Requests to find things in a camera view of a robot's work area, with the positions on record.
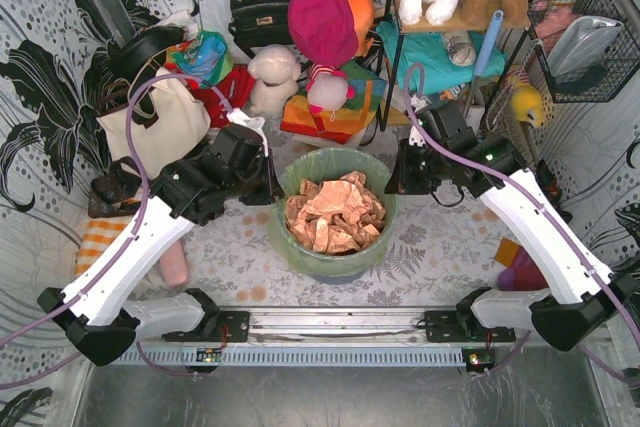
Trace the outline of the green trash bag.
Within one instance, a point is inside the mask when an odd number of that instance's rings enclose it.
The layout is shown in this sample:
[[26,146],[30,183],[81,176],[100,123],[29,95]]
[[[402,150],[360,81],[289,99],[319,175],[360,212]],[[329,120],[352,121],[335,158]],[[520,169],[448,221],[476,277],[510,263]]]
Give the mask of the green trash bag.
[[360,150],[321,148],[301,156],[286,167],[279,176],[279,182],[285,196],[290,197],[299,192],[304,178],[319,183],[338,179],[352,171],[365,173],[367,188],[388,211],[387,225],[380,238],[368,248],[350,255],[317,254],[302,247],[290,234],[285,224],[285,203],[280,201],[272,206],[268,237],[274,250],[286,259],[290,270],[307,276],[316,269],[325,268],[362,268],[367,271],[383,260],[396,224],[396,197],[385,193],[391,172],[383,162]]

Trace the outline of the blue round trash bin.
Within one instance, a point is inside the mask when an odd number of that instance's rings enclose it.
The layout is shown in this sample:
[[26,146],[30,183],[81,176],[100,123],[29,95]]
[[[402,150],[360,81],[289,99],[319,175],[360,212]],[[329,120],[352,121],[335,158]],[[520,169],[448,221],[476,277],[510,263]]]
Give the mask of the blue round trash bin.
[[362,268],[325,268],[316,269],[308,274],[313,280],[327,285],[344,285],[359,280],[364,273]]

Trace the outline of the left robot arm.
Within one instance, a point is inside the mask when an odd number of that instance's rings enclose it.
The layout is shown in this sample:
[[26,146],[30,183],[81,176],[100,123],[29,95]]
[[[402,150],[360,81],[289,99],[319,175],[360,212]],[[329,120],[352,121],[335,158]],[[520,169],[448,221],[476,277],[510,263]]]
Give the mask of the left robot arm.
[[144,302],[129,295],[170,246],[220,217],[228,198],[248,206],[283,198],[263,125],[259,117],[234,121],[199,154],[166,165],[94,264],[65,288],[40,294],[42,310],[94,365],[106,366],[148,338],[207,341],[225,334],[219,307],[198,288]]

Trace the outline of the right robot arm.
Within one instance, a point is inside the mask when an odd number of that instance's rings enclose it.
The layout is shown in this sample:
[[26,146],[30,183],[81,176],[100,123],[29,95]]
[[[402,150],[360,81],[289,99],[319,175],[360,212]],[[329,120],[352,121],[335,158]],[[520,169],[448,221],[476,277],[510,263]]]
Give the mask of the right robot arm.
[[386,193],[434,195],[451,182],[509,227],[546,282],[536,291],[485,288],[468,295],[458,305],[462,326],[534,331],[560,351],[572,350],[614,314],[639,334],[627,308],[633,277],[614,272],[585,247],[507,138],[478,139],[453,103],[406,111],[412,129],[399,143]]

